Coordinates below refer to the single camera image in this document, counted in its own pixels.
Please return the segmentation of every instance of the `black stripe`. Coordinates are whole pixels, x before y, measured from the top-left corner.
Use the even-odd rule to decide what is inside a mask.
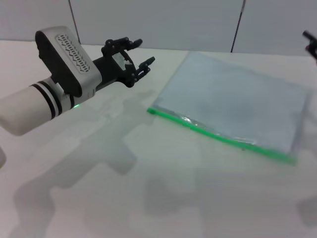
[[[54,90],[49,86],[48,83],[46,83],[46,82],[44,82],[44,81],[40,81],[39,83],[41,83],[44,87],[46,87],[46,88],[49,90],[49,92],[51,93],[51,95],[53,96],[53,98],[54,98],[54,100],[55,100],[55,102],[56,102],[56,105],[57,105],[58,116],[59,116],[60,114],[62,114],[62,113],[63,113],[63,108],[62,108],[61,103],[60,103],[60,101],[59,101],[59,99],[58,99],[56,93],[54,92]]]
[[[53,103],[51,102],[50,97],[46,94],[44,89],[40,87],[40,85],[32,84],[32,86],[35,87],[37,90],[39,90],[40,93],[43,95],[43,97],[45,98],[45,100],[47,101],[47,103],[48,103],[48,105],[50,107],[51,114],[52,114],[52,119],[54,119],[54,117],[55,117],[55,109],[54,109]]]
[[[70,99],[70,109],[72,109],[75,106],[74,96],[69,95]]]

